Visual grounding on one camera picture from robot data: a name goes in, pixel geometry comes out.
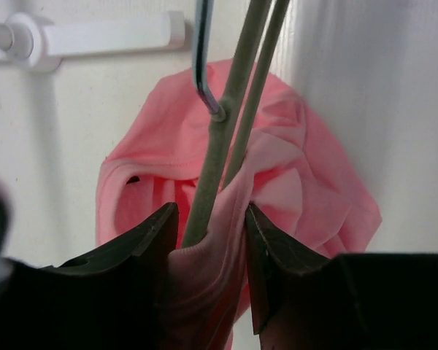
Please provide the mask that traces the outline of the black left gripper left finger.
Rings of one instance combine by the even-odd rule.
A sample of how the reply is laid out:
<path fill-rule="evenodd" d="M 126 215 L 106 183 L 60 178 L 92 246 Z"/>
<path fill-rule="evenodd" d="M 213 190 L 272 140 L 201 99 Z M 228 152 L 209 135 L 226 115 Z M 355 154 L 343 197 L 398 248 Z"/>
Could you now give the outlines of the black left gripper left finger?
<path fill-rule="evenodd" d="M 177 225 L 178 207 L 166 203 L 61 266 L 0 259 L 0 349 L 157 349 Z"/>

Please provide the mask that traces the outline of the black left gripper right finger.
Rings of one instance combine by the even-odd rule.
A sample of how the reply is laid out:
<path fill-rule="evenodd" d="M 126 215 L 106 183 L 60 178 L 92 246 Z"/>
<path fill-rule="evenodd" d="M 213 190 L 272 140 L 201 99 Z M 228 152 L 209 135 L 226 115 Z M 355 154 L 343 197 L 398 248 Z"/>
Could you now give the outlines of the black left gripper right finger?
<path fill-rule="evenodd" d="M 262 349 L 438 349 L 438 254 L 328 259 L 256 205 L 245 225 L 253 332 Z"/>

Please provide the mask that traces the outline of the pink t shirt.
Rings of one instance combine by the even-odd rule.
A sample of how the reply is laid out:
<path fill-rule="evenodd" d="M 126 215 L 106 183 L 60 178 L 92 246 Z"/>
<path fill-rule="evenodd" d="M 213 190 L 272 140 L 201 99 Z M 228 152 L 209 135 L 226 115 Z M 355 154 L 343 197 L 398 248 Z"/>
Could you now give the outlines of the pink t shirt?
<path fill-rule="evenodd" d="M 184 233 L 208 125 L 190 70 L 157 83 L 101 165 L 99 244 L 168 202 L 178 205 L 178 231 Z M 269 75 L 242 167 L 218 194 L 207 235 L 200 244 L 169 254 L 157 349 L 231 348 L 233 325 L 250 305 L 244 228 L 249 203 L 325 257 L 362 252 L 382 221 L 342 145 L 290 86 Z"/>

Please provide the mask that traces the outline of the grey velvet hanger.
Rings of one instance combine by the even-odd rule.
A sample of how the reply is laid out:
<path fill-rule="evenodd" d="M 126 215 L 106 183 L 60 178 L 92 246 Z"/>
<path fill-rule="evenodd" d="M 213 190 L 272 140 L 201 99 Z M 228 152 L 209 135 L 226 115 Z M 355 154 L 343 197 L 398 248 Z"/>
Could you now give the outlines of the grey velvet hanger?
<path fill-rule="evenodd" d="M 219 189 L 227 187 L 240 169 L 274 49 L 288 10 L 288 1 L 251 1 L 226 86 L 216 99 L 207 83 L 212 1 L 196 3 L 193 33 L 193 85 L 210 113 L 209 143 L 182 248 L 197 245 L 207 234 Z"/>

